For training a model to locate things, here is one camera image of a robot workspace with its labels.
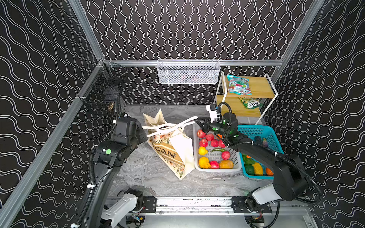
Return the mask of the cream canvas grocery bag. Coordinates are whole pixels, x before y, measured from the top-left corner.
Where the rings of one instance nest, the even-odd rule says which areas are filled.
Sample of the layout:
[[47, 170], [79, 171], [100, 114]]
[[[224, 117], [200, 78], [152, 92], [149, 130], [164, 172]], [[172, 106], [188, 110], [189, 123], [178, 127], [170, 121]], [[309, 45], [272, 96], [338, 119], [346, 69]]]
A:
[[169, 123], [159, 110], [155, 117], [143, 114], [147, 142], [156, 154], [174, 172], [179, 180], [195, 169], [193, 140], [184, 132], [186, 126], [195, 123], [197, 116], [180, 123]]

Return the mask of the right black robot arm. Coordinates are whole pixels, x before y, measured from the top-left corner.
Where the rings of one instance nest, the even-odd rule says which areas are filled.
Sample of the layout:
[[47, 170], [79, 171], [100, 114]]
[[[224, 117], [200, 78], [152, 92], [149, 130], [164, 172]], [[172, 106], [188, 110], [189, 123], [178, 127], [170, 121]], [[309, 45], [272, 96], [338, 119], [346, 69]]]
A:
[[222, 122], [211, 122], [207, 117], [195, 119], [203, 132], [221, 135], [224, 144], [241, 154], [248, 155], [273, 172], [273, 182], [248, 194], [248, 203], [263, 205], [270, 201], [297, 200], [318, 205], [323, 202], [323, 193], [314, 179], [305, 171], [299, 157], [275, 151], [254, 140], [255, 129], [270, 130], [263, 125], [239, 124], [235, 115], [225, 114]]

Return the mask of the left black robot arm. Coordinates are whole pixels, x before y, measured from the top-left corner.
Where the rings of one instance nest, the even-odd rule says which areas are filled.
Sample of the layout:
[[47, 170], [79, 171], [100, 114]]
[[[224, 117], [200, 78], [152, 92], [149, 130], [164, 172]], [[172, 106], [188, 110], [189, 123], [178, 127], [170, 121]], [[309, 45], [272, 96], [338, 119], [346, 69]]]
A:
[[120, 201], [105, 209], [112, 183], [121, 167], [138, 145], [148, 139], [141, 123], [126, 113], [115, 121], [111, 135], [110, 140], [100, 142], [90, 152], [89, 183], [72, 228], [116, 228], [128, 213], [143, 209], [143, 194], [134, 190], [126, 191]]

